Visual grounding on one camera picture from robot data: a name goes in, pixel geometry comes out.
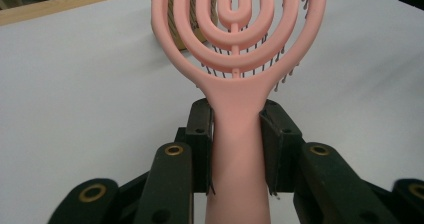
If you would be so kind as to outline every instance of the white table surface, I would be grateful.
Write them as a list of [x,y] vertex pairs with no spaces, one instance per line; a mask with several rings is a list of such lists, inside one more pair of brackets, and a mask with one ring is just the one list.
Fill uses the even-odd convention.
[[[306,141],[365,180],[424,179],[424,12],[396,0],[328,0],[322,30],[271,93]],[[0,27],[0,223],[46,223],[76,185],[148,171],[203,94],[169,63],[150,0],[109,0]],[[298,223],[292,196],[273,223]],[[202,223],[204,195],[195,197]]]

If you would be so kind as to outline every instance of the screw hole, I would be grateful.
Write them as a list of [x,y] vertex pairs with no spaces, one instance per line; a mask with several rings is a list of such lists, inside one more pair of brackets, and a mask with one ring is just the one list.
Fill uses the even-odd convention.
[[100,183],[93,184],[85,188],[79,195],[81,202],[93,202],[104,196],[106,186]]
[[166,223],[171,217],[171,213],[166,209],[161,209],[153,213],[152,221],[153,223]]
[[379,223],[378,216],[371,211],[364,211],[359,214],[359,217],[362,218],[366,223]]
[[309,149],[312,153],[320,156],[327,156],[330,154],[330,151],[324,146],[312,146]]
[[178,145],[169,146],[165,149],[165,153],[169,156],[176,156],[183,153],[183,147]]

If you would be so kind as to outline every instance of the hairbrush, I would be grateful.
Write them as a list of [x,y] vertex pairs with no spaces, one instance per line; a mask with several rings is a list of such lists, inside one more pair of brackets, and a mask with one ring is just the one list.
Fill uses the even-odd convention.
[[[208,194],[206,223],[270,223],[258,114],[269,93],[312,45],[325,0],[259,0],[254,20],[252,0],[238,0],[236,7],[233,0],[217,0],[219,25],[211,20],[211,0],[195,3],[199,28],[209,44],[192,31],[190,0],[174,2],[173,12],[176,30],[198,63],[189,61],[173,42],[168,0],[152,0],[152,27],[170,61],[200,88],[214,111],[214,191]],[[293,39],[302,8],[303,27]]]

